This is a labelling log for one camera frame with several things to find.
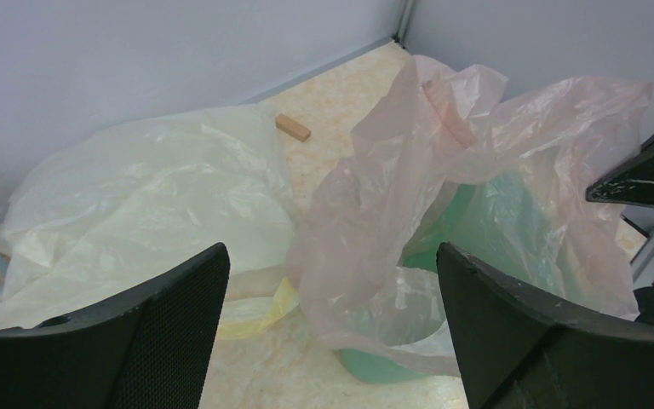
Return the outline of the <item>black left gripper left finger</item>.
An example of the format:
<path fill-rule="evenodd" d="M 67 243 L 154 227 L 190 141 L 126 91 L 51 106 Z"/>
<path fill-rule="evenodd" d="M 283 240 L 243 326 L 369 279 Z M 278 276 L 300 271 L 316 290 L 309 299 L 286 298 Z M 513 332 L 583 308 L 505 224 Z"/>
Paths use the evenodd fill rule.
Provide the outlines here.
<path fill-rule="evenodd" d="M 0 408 L 196 408 L 230 273 L 222 243 L 31 329 L 0 330 Z"/>

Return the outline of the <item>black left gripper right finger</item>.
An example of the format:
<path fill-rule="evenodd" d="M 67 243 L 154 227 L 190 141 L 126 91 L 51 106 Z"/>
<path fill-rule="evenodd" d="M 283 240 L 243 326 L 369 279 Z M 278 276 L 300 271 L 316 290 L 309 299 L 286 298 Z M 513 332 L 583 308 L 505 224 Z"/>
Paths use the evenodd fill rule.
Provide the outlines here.
<path fill-rule="evenodd" d="M 463 255 L 453 345 L 472 408 L 654 408 L 654 325 L 569 302 Z"/>

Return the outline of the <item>pink translucent trash bag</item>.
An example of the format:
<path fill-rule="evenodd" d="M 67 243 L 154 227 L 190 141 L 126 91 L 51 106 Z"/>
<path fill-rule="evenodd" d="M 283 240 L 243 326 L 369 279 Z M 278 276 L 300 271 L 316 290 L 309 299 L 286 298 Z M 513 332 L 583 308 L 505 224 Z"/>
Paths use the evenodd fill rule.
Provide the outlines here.
<path fill-rule="evenodd" d="M 456 375 L 436 273 L 451 242 L 494 268 L 633 320 L 623 207 L 587 188 L 640 149 L 652 86 L 567 78 L 510 100 L 482 65 L 412 56 L 353 128 L 286 258 L 317 339 L 427 375 Z"/>

